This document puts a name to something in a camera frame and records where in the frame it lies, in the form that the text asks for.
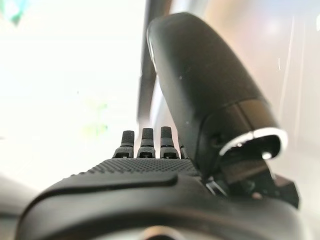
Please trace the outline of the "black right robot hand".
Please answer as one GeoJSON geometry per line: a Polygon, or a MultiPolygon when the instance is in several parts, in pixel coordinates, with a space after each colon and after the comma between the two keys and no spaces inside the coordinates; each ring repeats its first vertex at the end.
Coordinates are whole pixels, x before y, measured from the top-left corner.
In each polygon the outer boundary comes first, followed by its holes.
{"type": "Polygon", "coordinates": [[[123,132],[111,159],[50,186],[24,210],[18,240],[304,240],[293,181],[268,160],[288,145],[226,42],[182,12],[154,19],[150,57],[178,133],[123,132]]]}

